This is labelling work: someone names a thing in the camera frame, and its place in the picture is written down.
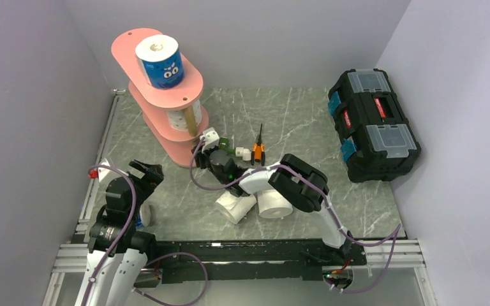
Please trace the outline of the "floral paper roll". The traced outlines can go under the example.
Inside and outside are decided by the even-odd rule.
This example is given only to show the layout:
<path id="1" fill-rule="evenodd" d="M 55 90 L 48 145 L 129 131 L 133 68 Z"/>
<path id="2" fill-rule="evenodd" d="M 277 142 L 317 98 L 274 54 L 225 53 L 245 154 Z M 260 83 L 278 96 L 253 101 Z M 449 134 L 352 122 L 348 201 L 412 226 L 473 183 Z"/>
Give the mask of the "floral paper roll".
<path id="1" fill-rule="evenodd" d="M 201 111 L 201 103 L 199 100 L 195 101 L 194 104 L 192 104 L 192 110 L 193 114 L 195 117 L 195 122 L 197 125 L 202 121 L 202 111 Z M 173 111 L 167 111 L 167 118 L 170 123 L 170 125 L 179 131 L 188 131 L 189 127 L 186 121 L 185 117 L 185 111 L 184 110 L 173 110 Z"/>

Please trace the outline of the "blue paper roll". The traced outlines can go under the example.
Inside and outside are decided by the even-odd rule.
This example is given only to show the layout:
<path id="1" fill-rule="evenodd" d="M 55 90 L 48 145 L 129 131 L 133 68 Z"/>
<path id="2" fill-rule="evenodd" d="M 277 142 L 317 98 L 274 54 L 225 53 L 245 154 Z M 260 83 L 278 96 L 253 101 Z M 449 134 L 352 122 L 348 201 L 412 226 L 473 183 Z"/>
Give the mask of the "blue paper roll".
<path id="1" fill-rule="evenodd" d="M 148 84 L 157 89 L 171 89 L 184 79 L 184 67 L 178 42 L 165 34 L 144 38 L 135 55 Z"/>

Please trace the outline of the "white pipe elbow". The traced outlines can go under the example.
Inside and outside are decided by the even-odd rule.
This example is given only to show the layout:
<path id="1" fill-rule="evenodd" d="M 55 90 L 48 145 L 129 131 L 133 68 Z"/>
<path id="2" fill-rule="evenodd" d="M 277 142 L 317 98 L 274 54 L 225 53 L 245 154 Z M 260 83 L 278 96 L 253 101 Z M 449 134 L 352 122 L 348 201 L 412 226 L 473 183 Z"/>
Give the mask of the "white pipe elbow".
<path id="1" fill-rule="evenodd" d="M 235 148 L 235 156 L 240 157 L 243 161 L 251 161 L 253 154 L 254 153 L 246 147 Z"/>

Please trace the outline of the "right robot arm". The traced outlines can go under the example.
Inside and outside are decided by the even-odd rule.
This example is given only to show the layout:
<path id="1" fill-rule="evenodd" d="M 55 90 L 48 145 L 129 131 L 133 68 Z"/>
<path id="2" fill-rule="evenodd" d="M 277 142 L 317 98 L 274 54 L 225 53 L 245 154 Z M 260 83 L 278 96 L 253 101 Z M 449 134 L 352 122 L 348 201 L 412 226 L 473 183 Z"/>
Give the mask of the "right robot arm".
<path id="1" fill-rule="evenodd" d="M 320 230 L 331 263 L 340 265 L 350 257 L 352 235 L 334 211 L 324 173 L 293 154 L 285 154 L 272 165 L 243 168 L 225 150 L 204 147 L 205 143 L 200 142 L 191 150 L 190 165 L 209 170 L 221 186 L 207 187 L 196 180 L 195 185 L 208 191 L 224 189 L 236 197 L 273 189 L 293 208 L 315 218 L 314 224 Z"/>

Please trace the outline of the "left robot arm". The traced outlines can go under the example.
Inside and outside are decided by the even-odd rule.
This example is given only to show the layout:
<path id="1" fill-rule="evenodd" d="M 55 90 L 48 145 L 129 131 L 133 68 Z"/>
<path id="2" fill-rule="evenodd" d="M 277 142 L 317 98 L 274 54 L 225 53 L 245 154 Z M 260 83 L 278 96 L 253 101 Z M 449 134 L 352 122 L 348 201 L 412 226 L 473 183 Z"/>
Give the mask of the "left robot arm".
<path id="1" fill-rule="evenodd" d="M 143 202 L 163 182 L 163 168 L 132 160 L 137 177 L 108 163 L 92 166 L 91 179 L 107 180 L 106 203 L 89 230 L 87 263 L 76 305 L 124 305 L 143 268 L 158 258 L 156 237 L 137 231 L 137 222 L 149 224 Z"/>

